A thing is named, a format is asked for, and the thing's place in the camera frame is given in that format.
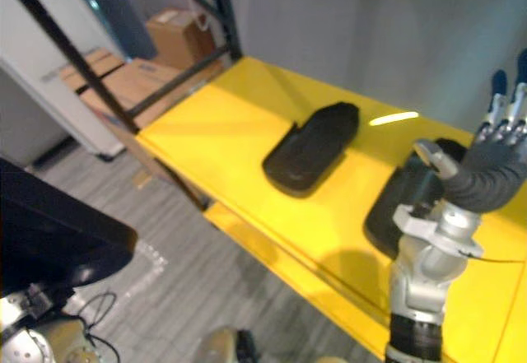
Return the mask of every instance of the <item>yellow shelf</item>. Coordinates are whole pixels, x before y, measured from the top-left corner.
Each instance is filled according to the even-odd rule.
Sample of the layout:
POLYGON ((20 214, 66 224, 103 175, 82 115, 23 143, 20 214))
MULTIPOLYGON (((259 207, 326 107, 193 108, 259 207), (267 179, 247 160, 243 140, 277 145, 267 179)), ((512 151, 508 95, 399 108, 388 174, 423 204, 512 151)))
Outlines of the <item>yellow shelf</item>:
MULTIPOLYGON (((389 260, 364 236, 366 215, 394 167, 408 156, 413 140, 448 137, 465 144, 470 140, 466 132, 423 117, 369 125, 372 119, 398 112, 401 109, 243 58, 143 129, 138 141, 213 196, 222 213, 228 210, 247 230, 235 235, 232 227, 209 214, 212 222, 246 248, 252 246, 247 249, 272 271, 382 356, 388 337, 389 260), (357 105, 361 119, 343 161, 308 198, 276 190, 263 173, 264 157, 291 122, 303 123, 321 106, 338 101, 357 105), (262 251, 259 244, 251 244, 261 239, 289 259, 264 260, 265 244, 262 251), (306 275, 301 277, 300 270, 286 262, 301 266, 306 275), (329 303, 320 302, 327 299, 317 288, 323 295, 324 288, 333 291, 329 303), (341 317, 356 325, 343 325, 341 317)), ((526 202, 524 186, 507 207, 483 218, 476 240, 486 257, 525 260, 526 202)), ((493 361, 522 274, 522 263, 471 261, 449 294, 446 359, 493 361)), ((516 326, 525 334, 525 318, 516 326)), ((525 355, 525 344, 516 349, 515 356, 525 355)))

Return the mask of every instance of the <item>floor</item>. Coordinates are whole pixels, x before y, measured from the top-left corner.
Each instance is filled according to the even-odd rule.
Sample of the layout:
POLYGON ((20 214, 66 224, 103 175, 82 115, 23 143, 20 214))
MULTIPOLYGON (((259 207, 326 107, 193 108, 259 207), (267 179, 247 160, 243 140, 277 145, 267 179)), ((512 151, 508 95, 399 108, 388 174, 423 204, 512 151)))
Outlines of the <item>floor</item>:
POLYGON ((157 179, 137 188, 139 170, 127 153, 104 163, 80 147, 35 170, 139 234, 133 261, 80 288, 68 306, 75 312, 99 292, 118 294, 93 333, 112 342, 121 361, 189 363, 203 335, 230 324, 251 330, 262 363, 311 363, 324 355, 379 362, 205 221, 177 188, 157 179))

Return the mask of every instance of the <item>robot finger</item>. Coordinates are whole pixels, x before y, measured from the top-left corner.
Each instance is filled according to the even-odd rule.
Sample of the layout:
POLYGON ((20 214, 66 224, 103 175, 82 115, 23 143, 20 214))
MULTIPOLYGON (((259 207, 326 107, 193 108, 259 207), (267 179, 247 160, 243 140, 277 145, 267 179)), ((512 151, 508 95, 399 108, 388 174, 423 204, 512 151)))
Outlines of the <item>robot finger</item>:
POLYGON ((496 130, 490 136, 493 142, 505 140, 515 129, 516 122, 519 122, 522 106, 527 96, 527 49, 518 56, 518 77, 515 82, 515 90, 512 93, 511 101, 507 106, 505 115, 498 124, 496 130))
POLYGON ((500 69, 492 75, 491 102, 481 126, 474 135, 473 145, 484 142, 494 132, 506 107, 506 91, 507 75, 500 69))
POLYGON ((459 164, 436 143, 418 139, 413 144, 413 149, 426 165, 434 169, 440 179, 450 179, 459 172, 459 164))

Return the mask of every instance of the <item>black cable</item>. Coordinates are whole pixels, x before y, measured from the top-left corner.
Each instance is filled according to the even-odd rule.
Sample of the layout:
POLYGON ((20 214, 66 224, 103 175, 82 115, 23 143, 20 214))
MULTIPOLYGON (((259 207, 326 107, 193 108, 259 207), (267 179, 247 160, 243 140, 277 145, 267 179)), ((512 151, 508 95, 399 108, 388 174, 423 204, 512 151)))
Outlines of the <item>black cable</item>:
POLYGON ((512 263, 525 263, 525 260, 500 260, 500 259, 497 259, 497 258, 479 258, 477 256, 473 256, 472 254, 464 254, 463 252, 461 252, 460 250, 458 250, 458 252, 460 254, 462 254, 463 256, 465 256, 466 258, 473 258, 473 259, 476 259, 476 260, 479 260, 481 262, 488 262, 488 263, 508 263, 508 264, 512 264, 512 263))
POLYGON ((104 293, 100 293, 98 295, 95 295, 95 296, 91 297, 78 310, 76 315, 70 315, 70 314, 61 314, 61 315, 64 316, 64 317, 71 318, 71 319, 79 319, 79 320, 81 320, 83 325, 84 325, 84 337, 86 337, 86 339, 90 342, 90 344, 95 349, 97 348, 97 346, 94 343, 94 340, 96 340, 96 341, 98 341, 98 342, 100 342, 102 344, 105 344, 114 353, 117 363, 120 363, 121 356, 120 356, 119 352, 117 351, 117 348, 115 348, 114 345, 111 342, 105 340, 104 338, 101 338, 99 336, 96 336, 96 335, 90 333, 90 331, 106 317, 106 315, 109 313, 109 311, 114 307, 116 301, 117 301, 117 295, 114 292, 112 292, 112 291, 106 291, 104 293), (100 310, 102 309, 102 306, 103 306, 103 304, 104 304, 104 302, 105 302, 107 297, 109 297, 111 299, 111 302, 105 308, 105 310, 102 311, 102 314, 99 316, 100 310), (100 303, 97 306, 97 310, 95 312, 93 321, 90 324, 88 324, 88 322, 81 316, 81 313, 84 311, 84 309, 88 305, 91 305, 95 301, 97 301, 97 299, 100 299, 100 303))
POLYGON ((98 295, 95 295, 91 297, 77 312, 77 315, 81 315, 82 311, 88 306, 93 304, 94 301, 97 301, 97 299, 100 299, 99 306, 96 310, 96 313, 94 315, 93 321, 88 325, 88 329, 94 328, 97 324, 102 322, 102 320, 106 317, 106 315, 110 312, 110 310, 114 307, 115 302, 117 301, 117 295, 112 291, 106 291, 104 293, 100 293, 98 295), (104 301, 106 300, 106 297, 109 297, 111 299, 111 302, 109 303, 108 307, 103 311, 102 315, 97 318, 97 316, 100 313, 100 309, 102 308, 102 305, 104 304, 104 301))
POLYGON ((121 363, 121 355, 117 351, 117 348, 115 348, 110 342, 106 341, 104 338, 94 336, 93 334, 88 333, 87 336, 93 346, 95 346, 95 343, 92 340, 97 340, 98 342, 105 344, 114 353, 117 363, 121 363))

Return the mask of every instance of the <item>black rubber pad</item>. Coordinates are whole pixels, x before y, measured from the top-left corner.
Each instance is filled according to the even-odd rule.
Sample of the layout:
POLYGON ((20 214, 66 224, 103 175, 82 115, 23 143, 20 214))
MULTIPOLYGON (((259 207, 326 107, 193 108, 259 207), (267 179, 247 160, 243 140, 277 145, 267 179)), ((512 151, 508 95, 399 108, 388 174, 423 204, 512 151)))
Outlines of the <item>black rubber pad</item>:
POLYGON ((274 186, 293 196, 312 193, 338 163, 359 124, 359 109, 339 102, 321 108, 304 126, 296 124, 263 161, 274 186))

